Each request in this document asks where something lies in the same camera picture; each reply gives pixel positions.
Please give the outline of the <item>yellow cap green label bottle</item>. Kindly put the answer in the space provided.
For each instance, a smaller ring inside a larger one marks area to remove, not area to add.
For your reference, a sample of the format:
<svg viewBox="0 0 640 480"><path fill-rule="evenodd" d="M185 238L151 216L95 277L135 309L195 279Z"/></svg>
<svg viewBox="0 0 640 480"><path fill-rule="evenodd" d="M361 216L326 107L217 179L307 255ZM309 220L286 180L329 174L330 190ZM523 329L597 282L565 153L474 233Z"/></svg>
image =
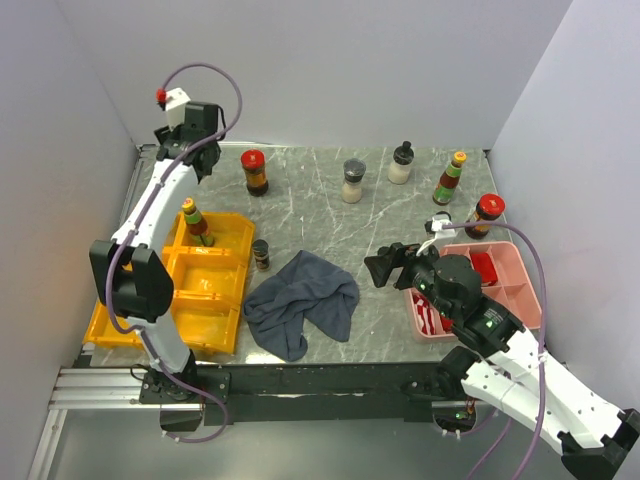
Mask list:
<svg viewBox="0 0 640 480"><path fill-rule="evenodd" d="M215 240L209 224L191 197L187 197L184 200L182 213L186 229L193 243L204 247L213 247Z"/></svg>

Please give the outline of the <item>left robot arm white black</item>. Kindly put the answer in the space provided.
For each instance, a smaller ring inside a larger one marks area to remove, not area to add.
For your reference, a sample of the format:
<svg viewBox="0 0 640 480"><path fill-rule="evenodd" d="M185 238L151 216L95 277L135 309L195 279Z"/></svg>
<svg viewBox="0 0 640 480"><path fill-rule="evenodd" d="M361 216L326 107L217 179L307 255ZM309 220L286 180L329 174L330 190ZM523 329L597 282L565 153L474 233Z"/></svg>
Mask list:
<svg viewBox="0 0 640 480"><path fill-rule="evenodd" d="M180 99L176 91L159 104L167 124L155 132L159 148L151 179L111 238L92 244L89 259L113 328L135 334L148 355L148 382L186 402L201 394L200 378L170 313L174 282L162 251L182 202L219 161L219 142L230 125L219 105Z"/></svg>

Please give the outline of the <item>white powder bottle black cap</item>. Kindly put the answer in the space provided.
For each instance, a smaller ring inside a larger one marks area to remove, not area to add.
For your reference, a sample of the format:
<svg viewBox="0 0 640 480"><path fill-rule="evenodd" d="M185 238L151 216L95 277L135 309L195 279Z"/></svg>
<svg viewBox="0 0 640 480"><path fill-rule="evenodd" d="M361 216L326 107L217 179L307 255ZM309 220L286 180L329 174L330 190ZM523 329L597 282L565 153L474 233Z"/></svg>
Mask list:
<svg viewBox="0 0 640 480"><path fill-rule="evenodd" d="M388 169L389 181L396 185L406 183L411 172L413 160L412 144L410 141L404 141L393 152L392 161Z"/></svg>

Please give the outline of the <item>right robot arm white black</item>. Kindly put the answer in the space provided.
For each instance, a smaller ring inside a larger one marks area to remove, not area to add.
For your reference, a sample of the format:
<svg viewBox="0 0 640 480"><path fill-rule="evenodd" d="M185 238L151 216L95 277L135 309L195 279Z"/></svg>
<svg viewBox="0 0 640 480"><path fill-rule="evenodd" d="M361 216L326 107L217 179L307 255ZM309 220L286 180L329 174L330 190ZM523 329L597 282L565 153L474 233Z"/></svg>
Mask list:
<svg viewBox="0 0 640 480"><path fill-rule="evenodd" d="M394 243L365 258L376 287L415 289L460 341L438 366L450 398L482 400L546 442L576 479L612 479L639 439L639 413L604 400L553 358L507 307L482 289L467 254Z"/></svg>

